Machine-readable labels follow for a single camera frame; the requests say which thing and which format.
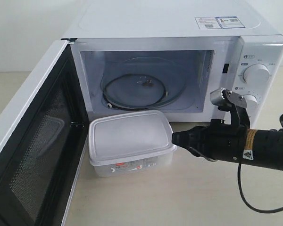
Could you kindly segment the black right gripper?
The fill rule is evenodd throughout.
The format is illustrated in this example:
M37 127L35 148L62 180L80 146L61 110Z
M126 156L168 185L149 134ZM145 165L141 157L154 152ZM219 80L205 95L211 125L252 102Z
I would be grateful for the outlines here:
M187 150L195 157L202 154L212 160L239 162L246 144L248 126L231 125L221 119L212 119L207 127L193 127L172 134L172 143ZM187 145L199 141L198 150Z

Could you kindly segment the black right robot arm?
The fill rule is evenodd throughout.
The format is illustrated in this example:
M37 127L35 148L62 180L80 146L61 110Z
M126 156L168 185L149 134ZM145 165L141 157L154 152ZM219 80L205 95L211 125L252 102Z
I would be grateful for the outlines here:
M208 161L227 161L283 171L283 131L249 129L212 119L172 134L172 143Z

